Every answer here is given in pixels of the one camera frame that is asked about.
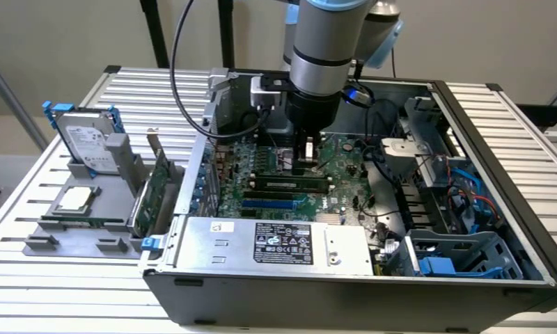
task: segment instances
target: white wall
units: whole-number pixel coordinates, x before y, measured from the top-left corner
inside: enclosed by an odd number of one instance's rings
[[[166,46],[184,0],[158,0]],[[557,0],[399,0],[399,77],[497,82],[518,102],[557,89]],[[236,67],[277,69],[285,5],[235,0]],[[196,0],[178,67],[220,65],[215,0]],[[154,67],[138,0],[0,0],[0,70],[23,106],[79,102],[107,64]],[[387,66],[371,73],[389,76]],[[0,113],[8,113],[0,100]]]

